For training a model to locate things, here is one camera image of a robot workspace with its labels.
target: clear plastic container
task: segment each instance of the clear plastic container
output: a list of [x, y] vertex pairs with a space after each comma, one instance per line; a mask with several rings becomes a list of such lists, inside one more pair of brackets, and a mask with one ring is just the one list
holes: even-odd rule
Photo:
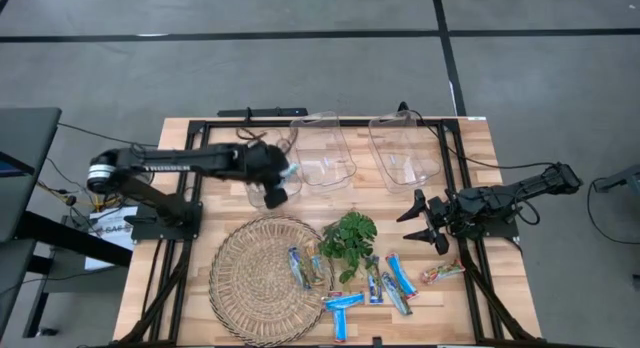
[[369, 122], [369, 147], [387, 189], [399, 193], [423, 185], [440, 173], [425, 147], [418, 115], [402, 111]]
[[349, 148], [334, 112], [312, 114], [291, 122], [297, 130], [295, 151], [302, 179], [314, 191], [332, 190], [349, 185], [356, 173]]
[[[282, 133], [280, 133], [280, 131], [277, 129], [248, 128], [248, 130], [255, 135], [258, 135], [258, 136], [262, 135], [260, 139], [262, 139], [267, 144], [281, 146], [281, 144], [285, 139], [282, 136]], [[295, 163], [295, 159], [297, 159], [297, 157], [295, 157], [294, 150], [295, 150], [295, 147], [292, 147], [291, 150], [289, 151], [289, 154], [287, 155], [287, 160], [289, 160], [289, 163]], [[292, 196], [295, 196], [296, 194], [298, 194], [301, 188], [302, 188], [302, 180], [300, 179], [298, 172], [292, 174], [284, 184], [284, 190], [287, 192], [289, 199], [291, 199]], [[264, 192], [263, 186], [255, 185], [255, 184], [246, 184], [245, 189], [247, 191], [247, 196], [249, 197], [249, 203], [251, 203], [252, 206], [256, 208], [262, 208], [266, 205], [266, 203], [264, 202], [265, 192]]]

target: wooden table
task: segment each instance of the wooden table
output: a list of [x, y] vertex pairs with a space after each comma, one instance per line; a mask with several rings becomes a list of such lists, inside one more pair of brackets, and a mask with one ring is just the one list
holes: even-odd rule
[[[341, 118], [362, 119], [363, 117]], [[485, 163], [497, 164], [487, 121], [457, 119], [460, 122], [467, 156]], [[212, 118], [210, 120], [238, 119]], [[183, 149], [188, 124], [188, 118], [166, 119], [160, 138], [160, 148]], [[376, 254], [385, 256], [392, 251], [397, 252], [404, 269], [420, 291], [420, 296], [410, 301], [414, 312], [412, 316], [400, 315], [388, 298], [382, 306], [364, 305], [347, 310], [348, 343], [370, 345], [374, 336], [381, 336], [385, 344], [474, 343], [463, 276], [449, 277], [432, 286], [426, 286], [418, 279], [425, 269], [449, 262], [457, 256], [455, 240], [449, 237], [452, 243], [449, 253], [439, 256], [435, 248], [427, 243], [402, 239], [402, 236], [407, 233], [424, 229], [424, 222], [419, 219], [404, 223], [395, 222], [397, 217], [411, 207], [413, 192], [391, 194], [387, 191], [369, 150], [366, 127], [344, 128], [343, 133], [358, 167], [351, 185], [320, 195], [311, 194], [305, 186], [298, 199], [287, 203], [281, 211], [309, 223], [316, 229], [337, 220], [350, 209], [357, 209], [370, 216], [379, 233], [374, 246]], [[235, 129], [215, 128], [211, 131], [210, 142], [225, 141], [237, 141]], [[449, 139], [449, 142], [452, 146], [453, 140]], [[438, 141], [434, 136], [426, 138], [424, 149], [433, 152], [433, 157], [441, 157]], [[462, 186], [461, 178], [455, 162], [453, 167], [456, 169], [456, 184], [459, 189]], [[474, 186], [502, 183], [497, 169], [469, 162], [469, 171]], [[177, 180], [177, 174], [158, 174], [154, 185], [166, 193], [171, 193], [175, 192]], [[445, 188], [446, 182], [441, 172], [427, 181], [423, 190], [427, 198], [434, 195], [441, 195], [444, 198]], [[249, 204], [243, 183], [204, 179], [201, 200], [204, 203], [204, 217], [200, 236], [194, 242], [191, 254], [178, 345], [242, 345], [241, 341], [230, 336], [213, 314], [208, 297], [209, 271], [212, 258], [224, 238], [243, 223], [262, 213]], [[540, 329], [520, 253], [504, 239], [488, 238], [485, 239], [485, 244], [497, 295], [527, 331], [539, 336]], [[114, 339], [128, 333], [140, 318], [155, 247], [156, 241], [143, 242], [135, 247]], [[177, 261], [180, 249], [176, 251], [174, 263]], [[381, 262], [380, 269], [389, 271], [385, 262]], [[155, 296], [159, 269], [156, 269], [155, 275], [151, 297]], [[356, 278], [351, 288], [355, 291], [365, 288], [364, 280]], [[484, 332], [490, 337], [487, 304], [479, 291], [477, 294]], [[170, 296], [165, 305], [166, 313], [162, 319], [161, 339], [168, 334], [172, 301], [173, 297]], [[332, 344], [332, 342], [332, 317], [330, 314], [324, 314], [320, 323], [296, 343]]]

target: woven basket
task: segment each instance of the woven basket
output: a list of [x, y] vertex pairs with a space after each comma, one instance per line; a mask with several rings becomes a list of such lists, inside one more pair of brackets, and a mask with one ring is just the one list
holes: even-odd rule
[[244, 224], [220, 246], [209, 277], [213, 312], [245, 343], [273, 347], [304, 336], [322, 315], [321, 298], [333, 289], [333, 267], [325, 260], [324, 284], [304, 290], [291, 273], [287, 249], [319, 242], [307, 224], [264, 217]]

